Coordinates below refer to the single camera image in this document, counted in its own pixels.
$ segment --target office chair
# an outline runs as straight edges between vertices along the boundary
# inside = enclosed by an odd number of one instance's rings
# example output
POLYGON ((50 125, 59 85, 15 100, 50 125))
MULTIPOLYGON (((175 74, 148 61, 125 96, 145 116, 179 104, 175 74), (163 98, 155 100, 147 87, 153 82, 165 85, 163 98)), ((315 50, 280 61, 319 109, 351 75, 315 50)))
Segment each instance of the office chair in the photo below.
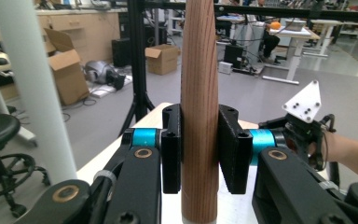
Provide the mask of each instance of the office chair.
MULTIPOLYGON (((0 150, 17 134, 20 127, 20 122, 16 118, 0 114, 0 150)), ((5 196, 13 217, 22 216, 26 212, 26 207, 15 203, 12 194, 33 171, 40 171, 43 174, 42 183, 49 185, 46 170, 36 166, 31 156, 17 153, 0 157, 0 196, 5 196)))

